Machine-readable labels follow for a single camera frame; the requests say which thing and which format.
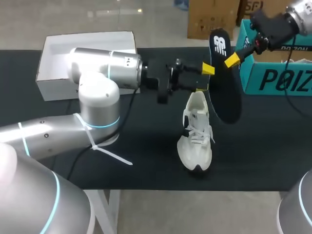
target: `cardboard box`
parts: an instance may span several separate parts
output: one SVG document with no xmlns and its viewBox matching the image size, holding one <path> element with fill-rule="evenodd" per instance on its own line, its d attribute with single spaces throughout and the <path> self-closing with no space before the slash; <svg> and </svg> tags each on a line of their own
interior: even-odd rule
<svg viewBox="0 0 312 234">
<path fill-rule="evenodd" d="M 216 28 L 224 28 L 233 38 L 239 0 L 190 0 L 187 37 L 209 38 Z"/>
<path fill-rule="evenodd" d="M 248 46 L 255 37 L 255 31 L 249 26 L 249 20 L 242 20 L 235 50 Z M 310 44 L 312 36 L 297 36 L 296 41 L 303 45 Z M 288 95 L 312 96 L 312 63 L 289 63 L 288 69 L 285 70 L 288 55 L 288 51 L 265 51 L 261 55 L 248 56 L 239 67 L 244 92 L 257 95 L 285 95 L 283 85 L 285 79 Z M 293 51 L 291 59 L 312 61 L 312 52 Z"/>
<path fill-rule="evenodd" d="M 41 54 L 36 83 L 45 101 L 78 98 L 78 85 L 68 78 L 67 56 L 73 48 L 82 47 L 137 52 L 132 32 L 79 33 L 47 36 Z M 120 94 L 133 90 L 120 89 Z"/>
<path fill-rule="evenodd" d="M 237 14 L 237 22 L 242 19 L 249 19 L 250 13 L 263 9 L 268 17 L 273 17 L 278 13 L 283 13 L 293 0 L 247 0 L 246 4 L 241 4 Z"/>
</svg>

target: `robotic arm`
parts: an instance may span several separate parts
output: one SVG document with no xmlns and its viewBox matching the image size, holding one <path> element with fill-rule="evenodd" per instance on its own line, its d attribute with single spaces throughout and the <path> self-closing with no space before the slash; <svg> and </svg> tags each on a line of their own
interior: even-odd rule
<svg viewBox="0 0 312 234">
<path fill-rule="evenodd" d="M 252 30 L 257 35 L 247 46 L 236 51 L 225 64 L 227 67 L 242 63 L 253 52 L 261 54 L 265 50 L 273 51 L 295 35 L 308 35 L 312 33 L 312 2 L 310 0 L 297 0 L 286 8 L 285 13 L 268 18 L 262 10 L 251 14 Z"/>
<path fill-rule="evenodd" d="M 75 48 L 68 56 L 69 78 L 79 84 L 81 113 L 77 115 L 43 117 L 0 128 L 0 142 L 39 160 L 90 145 L 90 133 L 95 143 L 113 143 L 118 135 L 101 142 L 119 125 L 119 88 L 138 89 L 145 86 L 157 91 L 159 103 L 166 104 L 168 96 L 179 89 L 195 91 L 179 83 L 184 71 L 213 74 L 213 67 L 203 63 L 201 68 L 184 65 L 179 59 L 167 66 L 168 76 L 162 79 L 153 71 L 154 61 L 143 62 L 140 55 L 114 51 Z"/>
</svg>

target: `table leg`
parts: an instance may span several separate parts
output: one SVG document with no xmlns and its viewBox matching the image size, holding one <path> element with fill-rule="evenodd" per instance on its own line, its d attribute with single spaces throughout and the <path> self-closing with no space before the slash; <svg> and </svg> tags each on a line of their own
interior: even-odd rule
<svg viewBox="0 0 312 234">
<path fill-rule="evenodd" d="M 104 234 L 117 234 L 120 190 L 111 190 L 109 203 L 103 190 L 84 190 L 91 200 Z"/>
</svg>

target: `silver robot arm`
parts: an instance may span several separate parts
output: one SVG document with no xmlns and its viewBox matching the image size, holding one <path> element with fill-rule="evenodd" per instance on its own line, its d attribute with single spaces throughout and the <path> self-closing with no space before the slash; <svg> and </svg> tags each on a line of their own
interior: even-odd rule
<svg viewBox="0 0 312 234">
<path fill-rule="evenodd" d="M 1 234 L 94 233 L 95 212 L 87 194 L 36 160 L 113 134 L 119 124 L 119 87 L 139 87 L 142 63 L 139 55 L 110 51 L 75 49 L 70 56 L 69 77 L 79 84 L 81 113 L 0 128 Z"/>
<path fill-rule="evenodd" d="M 296 22 L 299 34 L 312 34 L 312 2 L 310 0 L 297 0 L 286 8 Z"/>
<path fill-rule="evenodd" d="M 140 86 L 140 56 L 76 48 L 69 59 L 69 78 L 79 84 L 80 116 L 93 140 L 98 142 L 118 127 L 118 87 Z M 100 146 L 112 143 L 117 137 Z M 75 115 L 43 117 L 1 127 L 0 142 L 36 160 L 90 145 L 85 127 Z"/>
</svg>

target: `black cable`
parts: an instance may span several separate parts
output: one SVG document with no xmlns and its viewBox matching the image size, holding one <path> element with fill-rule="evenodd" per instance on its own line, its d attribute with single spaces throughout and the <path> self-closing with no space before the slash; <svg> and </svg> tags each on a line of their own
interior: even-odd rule
<svg viewBox="0 0 312 234">
<path fill-rule="evenodd" d="M 102 142 L 105 142 L 107 140 L 109 140 L 110 138 L 112 138 L 113 136 L 115 136 L 116 134 L 118 134 L 122 128 L 125 126 L 126 122 L 127 122 L 127 119 L 129 117 L 129 114 L 130 114 L 130 111 L 131 111 L 131 108 L 132 108 L 132 104 L 133 104 L 133 101 L 135 99 L 135 96 L 136 96 L 136 92 L 137 92 L 138 89 L 134 90 L 132 96 L 131 96 L 131 100 L 130 100 L 130 104 L 129 104 L 129 107 L 128 107 L 128 110 L 127 110 L 127 113 L 126 113 L 126 116 L 125 116 L 125 119 L 123 120 L 123 122 L 118 126 L 118 128 L 112 132 L 111 134 L 109 134 L 108 136 L 105 136 L 105 137 L 102 137 L 101 139 L 99 139 L 97 142 L 95 142 L 95 144 L 100 144 Z M 83 154 L 85 152 L 87 152 L 88 150 L 90 150 L 92 148 L 92 144 L 90 144 L 88 147 L 84 148 L 83 150 L 81 150 L 79 152 L 79 154 L 77 154 L 73 164 L 72 164 L 72 167 L 68 173 L 68 176 L 67 176 L 67 180 L 70 180 L 70 178 L 72 177 L 72 174 L 73 174 L 73 171 L 75 169 L 75 166 L 78 162 L 78 160 L 83 156 Z"/>
<path fill-rule="evenodd" d="M 68 102 L 68 105 L 67 105 L 67 108 L 66 108 L 66 111 L 65 111 L 65 115 L 69 115 L 69 111 L 70 109 L 72 108 L 72 103 L 73 103 L 73 99 L 70 99 L 69 102 Z"/>
<path fill-rule="evenodd" d="M 288 68 L 288 64 L 289 64 L 289 61 L 291 60 L 291 56 L 292 56 L 292 53 L 293 53 L 293 47 L 296 43 L 296 36 L 294 36 L 293 40 L 292 40 L 292 46 L 291 46 L 291 50 L 289 52 L 289 55 L 288 55 L 288 58 L 287 58 L 287 61 L 286 61 L 286 65 L 285 65 L 285 71 L 287 70 Z M 288 93 L 287 93 L 287 87 L 286 87 L 286 84 L 285 84 L 285 76 L 283 76 L 283 84 L 284 84 L 284 91 L 285 91 L 285 97 L 286 97 L 286 100 L 288 102 L 288 104 L 295 110 L 297 111 L 302 117 L 304 118 L 312 118 L 312 116 L 302 112 L 298 107 L 296 107 L 293 102 L 290 100 L 289 96 L 288 96 Z"/>
</svg>

